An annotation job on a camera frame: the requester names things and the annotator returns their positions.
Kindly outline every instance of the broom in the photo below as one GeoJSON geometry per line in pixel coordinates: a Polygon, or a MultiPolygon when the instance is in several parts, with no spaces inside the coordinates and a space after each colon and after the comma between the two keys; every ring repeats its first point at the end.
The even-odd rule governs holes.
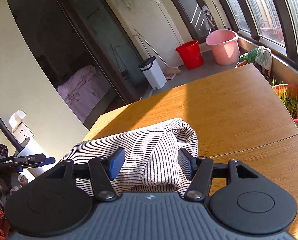
{"type": "Polygon", "coordinates": [[[181,70],[178,67],[171,67],[169,66],[164,60],[163,58],[158,54],[158,52],[155,51],[155,49],[150,45],[150,43],[148,41],[146,41],[146,39],[137,32],[136,29],[134,29],[134,31],[137,33],[135,36],[138,36],[139,40],[141,41],[142,45],[144,46],[144,48],[146,49],[148,55],[151,57],[149,51],[147,50],[146,46],[144,45],[144,43],[142,42],[141,39],[144,40],[145,43],[147,43],[149,45],[149,47],[154,51],[154,53],[162,60],[162,62],[166,65],[166,68],[163,69],[163,74],[165,75],[166,79],[173,79],[176,74],[181,74],[181,70]]]}

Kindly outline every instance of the striped cloth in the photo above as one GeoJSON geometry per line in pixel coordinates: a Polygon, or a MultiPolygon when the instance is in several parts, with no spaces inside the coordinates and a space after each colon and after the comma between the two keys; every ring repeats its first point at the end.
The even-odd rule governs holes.
{"type": "MultiPolygon", "coordinates": [[[[61,160],[87,163],[97,156],[110,156],[118,147],[125,149],[124,165],[111,181],[118,195],[125,191],[177,191],[183,195],[190,185],[178,164],[178,150],[185,148],[197,157],[198,140],[195,131],[181,118],[81,142],[61,160]]],[[[90,179],[77,179],[76,185],[93,195],[90,179]]]]}

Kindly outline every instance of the wall outlet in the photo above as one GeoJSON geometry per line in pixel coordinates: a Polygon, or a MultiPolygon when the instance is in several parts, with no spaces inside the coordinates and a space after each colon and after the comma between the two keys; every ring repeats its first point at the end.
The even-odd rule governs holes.
{"type": "Polygon", "coordinates": [[[12,132],[12,134],[19,143],[22,143],[28,137],[34,137],[33,132],[24,122],[21,122],[19,126],[12,132]]]}

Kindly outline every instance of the white trash bin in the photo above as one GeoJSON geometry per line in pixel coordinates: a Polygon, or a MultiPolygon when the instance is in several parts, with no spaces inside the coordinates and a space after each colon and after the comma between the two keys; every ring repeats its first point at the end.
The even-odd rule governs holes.
{"type": "Polygon", "coordinates": [[[143,63],[139,65],[139,69],[145,75],[154,90],[162,88],[167,82],[155,56],[143,61],[143,63]]]}

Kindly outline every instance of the pink bucket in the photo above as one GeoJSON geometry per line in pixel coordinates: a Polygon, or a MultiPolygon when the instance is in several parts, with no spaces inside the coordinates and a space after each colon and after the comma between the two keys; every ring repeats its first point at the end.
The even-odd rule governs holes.
{"type": "Polygon", "coordinates": [[[240,56],[238,35],[226,29],[216,30],[209,34],[206,44],[211,48],[219,65],[231,65],[238,62],[240,56]]]}

